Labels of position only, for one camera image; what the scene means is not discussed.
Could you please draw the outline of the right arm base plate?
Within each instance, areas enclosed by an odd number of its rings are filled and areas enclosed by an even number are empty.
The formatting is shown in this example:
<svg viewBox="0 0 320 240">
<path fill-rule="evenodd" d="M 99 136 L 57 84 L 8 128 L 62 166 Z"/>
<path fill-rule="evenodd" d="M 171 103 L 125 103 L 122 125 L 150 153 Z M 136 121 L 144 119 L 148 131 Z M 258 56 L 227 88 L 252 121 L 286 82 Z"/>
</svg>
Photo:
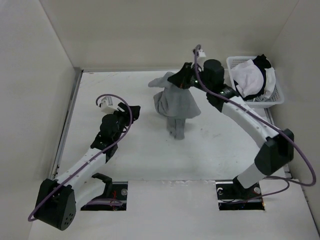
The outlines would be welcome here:
<svg viewBox="0 0 320 240">
<path fill-rule="evenodd" d="M 264 211 L 260 184 L 239 191 L 232 181 L 215 182 L 218 208 L 220 211 Z"/>
</svg>

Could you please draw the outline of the metal table edge rail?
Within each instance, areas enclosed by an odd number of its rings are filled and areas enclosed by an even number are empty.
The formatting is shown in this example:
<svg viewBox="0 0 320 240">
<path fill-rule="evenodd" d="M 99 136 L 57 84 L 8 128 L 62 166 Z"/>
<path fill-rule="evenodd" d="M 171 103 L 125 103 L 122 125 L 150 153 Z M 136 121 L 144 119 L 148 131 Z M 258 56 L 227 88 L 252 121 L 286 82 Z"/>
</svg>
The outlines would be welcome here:
<svg viewBox="0 0 320 240">
<path fill-rule="evenodd" d="M 69 131 L 69 127 L 70 127 L 70 123 L 71 123 L 78 91 L 80 88 L 80 82 L 81 82 L 82 75 L 83 75 L 83 69 L 81 69 L 80 67 L 74 67 L 73 69 L 75 71 L 75 78 L 73 80 L 72 90 L 71 90 L 71 94 L 70 94 L 70 98 L 69 98 L 69 102 L 68 102 L 68 106 L 67 106 L 65 119 L 63 122 L 62 132 L 61 132 L 59 142 L 57 145 L 57 149 L 54 154 L 54 158 L 51 162 L 51 166 L 50 166 L 49 173 L 47 176 L 49 179 L 54 179 L 59 172 L 59 168 L 61 165 L 61 159 L 62 159 L 64 147 L 66 144 L 66 139 L 67 139 L 67 135 L 68 135 L 68 131 Z"/>
</svg>

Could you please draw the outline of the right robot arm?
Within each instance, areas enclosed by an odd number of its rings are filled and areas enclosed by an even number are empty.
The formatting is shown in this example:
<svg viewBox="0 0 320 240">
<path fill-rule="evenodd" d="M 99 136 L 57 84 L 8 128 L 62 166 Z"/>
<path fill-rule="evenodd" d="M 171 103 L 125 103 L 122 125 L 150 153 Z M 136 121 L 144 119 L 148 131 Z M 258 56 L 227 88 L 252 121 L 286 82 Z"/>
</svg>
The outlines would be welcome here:
<svg viewBox="0 0 320 240">
<path fill-rule="evenodd" d="M 294 134 L 264 121 L 246 105 L 224 83 L 224 70 L 218 60 L 206 60 L 203 68 L 186 62 L 168 81 L 180 89 L 195 87 L 206 92 L 209 103 L 235 121 L 259 147 L 254 162 L 232 180 L 231 190 L 238 199 L 249 199 L 255 184 L 265 178 L 275 179 L 274 173 L 293 159 Z"/>
</svg>

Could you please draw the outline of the white plastic basket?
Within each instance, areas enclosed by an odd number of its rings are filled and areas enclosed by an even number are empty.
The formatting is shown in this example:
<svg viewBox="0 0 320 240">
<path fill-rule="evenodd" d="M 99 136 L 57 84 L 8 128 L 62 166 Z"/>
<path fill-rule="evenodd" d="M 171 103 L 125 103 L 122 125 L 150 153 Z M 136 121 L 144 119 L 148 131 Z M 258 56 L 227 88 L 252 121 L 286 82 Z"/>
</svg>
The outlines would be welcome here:
<svg viewBox="0 0 320 240">
<path fill-rule="evenodd" d="M 231 73 L 231 69 L 236 65 L 241 64 L 243 62 L 248 61 L 249 59 L 255 59 L 257 56 L 229 56 L 226 58 L 227 70 L 229 73 L 229 78 L 231 82 L 231 87 L 236 90 L 235 81 L 233 75 Z M 255 100 L 246 101 L 246 104 L 253 109 L 268 109 L 274 105 L 281 105 L 285 101 L 285 97 L 281 86 L 278 81 L 275 83 L 274 90 L 270 96 L 270 98 L 266 100 L 262 100 L 260 98 L 256 98 Z"/>
</svg>

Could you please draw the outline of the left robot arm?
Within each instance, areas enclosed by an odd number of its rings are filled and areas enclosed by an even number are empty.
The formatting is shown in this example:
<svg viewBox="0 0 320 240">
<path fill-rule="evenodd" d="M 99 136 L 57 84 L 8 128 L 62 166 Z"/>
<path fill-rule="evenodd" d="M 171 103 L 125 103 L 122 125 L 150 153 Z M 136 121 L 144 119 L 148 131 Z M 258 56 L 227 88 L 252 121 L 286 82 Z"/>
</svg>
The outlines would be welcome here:
<svg viewBox="0 0 320 240">
<path fill-rule="evenodd" d="M 140 116 L 139 105 L 118 104 L 105 115 L 99 132 L 84 156 L 55 179 L 45 179 L 39 188 L 35 209 L 29 217 L 58 230 L 66 230 L 79 211 L 124 211 L 128 183 L 114 182 L 100 173 L 118 150 L 119 140 Z"/>
</svg>

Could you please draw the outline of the grey tank top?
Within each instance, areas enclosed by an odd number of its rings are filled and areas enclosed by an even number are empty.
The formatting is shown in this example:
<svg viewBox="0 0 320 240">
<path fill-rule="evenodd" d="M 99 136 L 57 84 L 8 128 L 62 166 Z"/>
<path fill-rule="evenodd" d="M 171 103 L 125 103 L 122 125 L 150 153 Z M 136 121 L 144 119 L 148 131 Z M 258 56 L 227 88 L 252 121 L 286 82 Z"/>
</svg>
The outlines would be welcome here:
<svg viewBox="0 0 320 240">
<path fill-rule="evenodd" d="M 187 119 L 193 119 L 201 114 L 189 89 L 182 89 L 169 82 L 173 72 L 166 72 L 164 76 L 155 78 L 148 83 L 149 88 L 163 90 L 153 96 L 155 111 L 166 117 L 166 129 L 175 140 L 185 138 Z"/>
</svg>

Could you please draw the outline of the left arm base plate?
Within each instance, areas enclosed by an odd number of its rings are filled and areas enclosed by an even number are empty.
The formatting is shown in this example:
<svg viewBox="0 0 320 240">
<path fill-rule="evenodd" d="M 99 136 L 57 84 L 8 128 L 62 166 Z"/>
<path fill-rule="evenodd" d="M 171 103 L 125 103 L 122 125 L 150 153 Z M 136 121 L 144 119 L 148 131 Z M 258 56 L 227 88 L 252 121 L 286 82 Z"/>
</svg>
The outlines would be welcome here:
<svg viewBox="0 0 320 240">
<path fill-rule="evenodd" d="M 118 212 L 127 210 L 128 182 L 113 182 L 110 190 L 90 200 L 83 205 L 81 211 Z"/>
</svg>

